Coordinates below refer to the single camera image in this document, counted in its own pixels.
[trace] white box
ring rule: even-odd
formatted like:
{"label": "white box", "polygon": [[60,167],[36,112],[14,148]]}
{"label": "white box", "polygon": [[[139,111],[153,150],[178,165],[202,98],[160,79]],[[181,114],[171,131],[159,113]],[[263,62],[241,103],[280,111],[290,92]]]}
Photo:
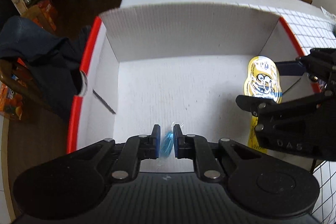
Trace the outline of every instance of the white box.
{"label": "white box", "polygon": [[[225,137],[247,145],[251,114],[235,99],[243,94],[249,61],[258,55],[275,62],[303,55],[284,18],[215,3],[141,5],[102,13],[83,55],[85,88],[73,100],[67,151],[104,138],[121,143],[150,135],[154,124],[161,126],[163,138],[172,122],[183,123],[184,134],[202,135],[209,142]],[[283,101],[319,91],[306,76],[281,77],[280,84]],[[270,154],[311,166],[310,159]],[[193,165],[171,155],[164,162],[143,161],[141,170],[187,172]]]}

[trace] ribbed black surface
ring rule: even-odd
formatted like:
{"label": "ribbed black surface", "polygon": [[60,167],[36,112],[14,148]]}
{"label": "ribbed black surface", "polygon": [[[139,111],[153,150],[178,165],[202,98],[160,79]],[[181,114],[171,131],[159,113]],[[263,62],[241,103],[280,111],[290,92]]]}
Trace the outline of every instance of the ribbed black surface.
{"label": "ribbed black surface", "polygon": [[195,173],[140,173],[130,183],[114,185],[104,201],[76,218],[45,221],[24,215],[20,224],[73,223],[318,223],[305,215],[293,220],[265,219],[233,203],[219,184],[200,181]]}

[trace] cardboard box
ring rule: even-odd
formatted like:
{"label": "cardboard box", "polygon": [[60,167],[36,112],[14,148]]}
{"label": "cardboard box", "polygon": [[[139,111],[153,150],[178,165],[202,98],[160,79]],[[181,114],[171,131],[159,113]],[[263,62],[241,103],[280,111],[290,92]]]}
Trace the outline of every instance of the cardboard box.
{"label": "cardboard box", "polygon": [[[239,109],[235,99],[243,94],[249,61],[258,55],[274,62],[303,55],[281,16],[214,3],[102,13],[80,67],[84,87],[73,100],[68,152],[104,138],[121,143],[149,135],[156,123],[163,138],[172,122],[183,123],[184,134],[202,135],[209,142],[231,138],[246,145],[251,114]],[[280,84],[283,102],[319,91],[306,76],[281,77]],[[311,165],[311,159],[270,154],[305,168]],[[164,164],[145,160],[140,170],[189,172],[193,164],[172,154]]]}

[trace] yellow packaging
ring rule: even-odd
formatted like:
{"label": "yellow packaging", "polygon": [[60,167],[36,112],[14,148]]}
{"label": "yellow packaging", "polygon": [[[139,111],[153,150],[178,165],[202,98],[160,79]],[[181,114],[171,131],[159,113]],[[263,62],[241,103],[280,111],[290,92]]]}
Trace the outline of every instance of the yellow packaging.
{"label": "yellow packaging", "polygon": [[[244,83],[244,94],[252,97],[273,99],[281,103],[282,91],[279,72],[275,63],[267,57],[257,56],[251,59],[248,66],[248,75]],[[254,128],[258,117],[252,117],[248,147],[266,153],[267,149],[259,146]]]}

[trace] dark wooden floor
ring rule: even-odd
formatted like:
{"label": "dark wooden floor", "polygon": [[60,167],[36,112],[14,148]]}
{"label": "dark wooden floor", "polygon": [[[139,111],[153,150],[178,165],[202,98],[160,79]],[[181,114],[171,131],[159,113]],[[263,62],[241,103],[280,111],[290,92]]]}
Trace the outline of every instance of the dark wooden floor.
{"label": "dark wooden floor", "polygon": [[[57,34],[75,38],[101,12],[119,7],[121,0],[53,0],[58,10]],[[67,127],[57,115],[26,102],[22,121],[10,121],[8,175],[12,186],[24,170],[65,154]],[[20,212],[14,202],[16,215]]]}

